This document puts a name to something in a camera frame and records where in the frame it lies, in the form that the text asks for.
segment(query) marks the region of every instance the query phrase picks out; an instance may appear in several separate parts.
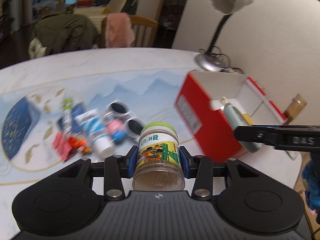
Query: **screw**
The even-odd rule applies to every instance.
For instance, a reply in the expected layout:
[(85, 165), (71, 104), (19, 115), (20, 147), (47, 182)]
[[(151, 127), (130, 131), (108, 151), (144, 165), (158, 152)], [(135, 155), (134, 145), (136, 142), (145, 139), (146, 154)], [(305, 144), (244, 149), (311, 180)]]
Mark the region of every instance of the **screw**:
[(109, 190), (107, 191), (107, 196), (108, 196), (108, 197), (114, 197), (114, 198), (116, 198), (116, 197), (120, 197), (121, 195), (122, 195), (122, 191), (119, 190), (119, 189), (109, 189)]
[(157, 199), (160, 199), (160, 198), (163, 198), (164, 195), (162, 195), (161, 193), (158, 193), (158, 194), (155, 194), (154, 197), (157, 198)]
[(204, 188), (198, 188), (197, 190), (195, 190), (195, 195), (197, 195), (198, 197), (207, 197), (210, 195), (210, 191)]

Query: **red box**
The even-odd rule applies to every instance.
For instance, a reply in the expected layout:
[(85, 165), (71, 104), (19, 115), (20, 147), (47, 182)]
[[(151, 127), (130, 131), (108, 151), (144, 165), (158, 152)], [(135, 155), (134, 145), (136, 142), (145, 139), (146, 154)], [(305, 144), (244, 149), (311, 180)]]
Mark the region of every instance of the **red box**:
[(234, 138), (220, 103), (222, 97), (248, 114), (255, 124), (277, 125), (285, 117), (265, 92), (248, 76), (191, 71), (181, 87), (175, 106), (194, 134), (203, 153), (214, 162), (225, 162), (247, 151)]

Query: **green jar lid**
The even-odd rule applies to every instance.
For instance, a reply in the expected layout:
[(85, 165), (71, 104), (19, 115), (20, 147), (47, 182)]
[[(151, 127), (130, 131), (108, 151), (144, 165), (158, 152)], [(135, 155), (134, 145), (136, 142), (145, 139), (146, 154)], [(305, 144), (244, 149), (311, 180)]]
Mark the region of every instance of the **green jar lid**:
[(151, 123), (147, 124), (147, 125), (142, 129), (141, 133), (143, 133), (143, 131), (144, 131), (145, 129), (147, 129), (147, 128), (149, 128), (149, 127), (152, 127), (152, 126), (156, 126), (156, 125), (161, 125), (161, 126), (168, 127), (168, 128), (170, 128), (171, 130), (173, 130), (173, 131), (175, 132), (175, 134), (177, 134), (175, 128), (173, 128), (172, 125), (170, 125), (170, 124), (168, 124), (168, 123), (166, 123), (166, 122), (151, 122)]

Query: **lamp base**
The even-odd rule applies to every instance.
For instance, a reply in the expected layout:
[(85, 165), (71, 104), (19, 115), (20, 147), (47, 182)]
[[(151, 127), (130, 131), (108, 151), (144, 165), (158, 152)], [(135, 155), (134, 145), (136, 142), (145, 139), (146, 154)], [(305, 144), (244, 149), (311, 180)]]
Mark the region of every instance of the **lamp base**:
[(196, 55), (195, 61), (201, 68), (211, 72), (220, 72), (223, 68), (226, 67), (220, 58), (205, 52)]

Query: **lamp neck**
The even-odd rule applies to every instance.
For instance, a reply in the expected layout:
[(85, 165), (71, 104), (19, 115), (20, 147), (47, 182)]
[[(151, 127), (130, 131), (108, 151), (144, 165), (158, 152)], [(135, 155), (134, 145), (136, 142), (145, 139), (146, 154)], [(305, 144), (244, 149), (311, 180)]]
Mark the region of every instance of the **lamp neck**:
[(218, 27), (217, 27), (217, 29), (216, 29), (216, 32), (215, 32), (215, 34), (214, 34), (214, 36), (213, 36), (213, 38), (212, 38), (211, 44), (210, 44), (208, 50), (206, 51), (206, 53), (210, 54), (210, 53), (212, 52), (212, 49), (213, 49), (214, 45), (216, 44), (216, 41), (217, 41), (217, 39), (218, 39), (218, 37), (219, 37), (219, 35), (220, 35), (220, 32), (221, 32), (221, 30), (222, 30), (223, 25), (226, 23), (226, 21), (229, 19), (229, 17), (230, 17), (231, 15), (232, 15), (232, 14), (225, 15), (225, 16), (223, 16), (223, 18), (221, 19), (221, 21), (220, 21), (220, 23), (219, 23), (219, 25), (218, 25)]

